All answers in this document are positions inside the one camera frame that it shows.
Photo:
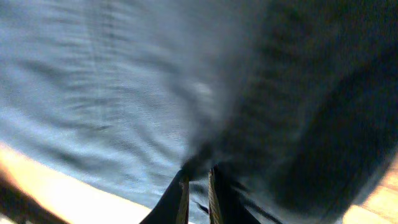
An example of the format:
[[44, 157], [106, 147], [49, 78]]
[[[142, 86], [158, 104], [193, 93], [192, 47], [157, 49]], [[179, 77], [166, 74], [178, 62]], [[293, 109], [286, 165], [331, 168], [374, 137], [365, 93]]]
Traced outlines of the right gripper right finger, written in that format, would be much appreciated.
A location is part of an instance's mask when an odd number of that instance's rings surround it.
[[229, 180], [214, 166], [208, 174], [210, 224], [259, 224], [241, 204]]

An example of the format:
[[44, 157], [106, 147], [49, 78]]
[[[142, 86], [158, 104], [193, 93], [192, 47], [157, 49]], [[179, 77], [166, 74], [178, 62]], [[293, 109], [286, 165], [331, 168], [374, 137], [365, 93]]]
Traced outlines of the navy blue shorts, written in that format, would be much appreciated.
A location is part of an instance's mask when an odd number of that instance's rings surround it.
[[396, 1], [2, 1], [1, 142], [194, 223], [217, 166], [261, 223], [339, 223], [397, 154]]

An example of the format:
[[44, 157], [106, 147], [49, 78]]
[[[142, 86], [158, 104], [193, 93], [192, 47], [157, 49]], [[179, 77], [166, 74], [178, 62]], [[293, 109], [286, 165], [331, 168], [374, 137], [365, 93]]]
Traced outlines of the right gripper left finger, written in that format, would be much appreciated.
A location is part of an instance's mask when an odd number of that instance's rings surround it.
[[188, 224], [189, 178], [180, 170], [140, 224]]

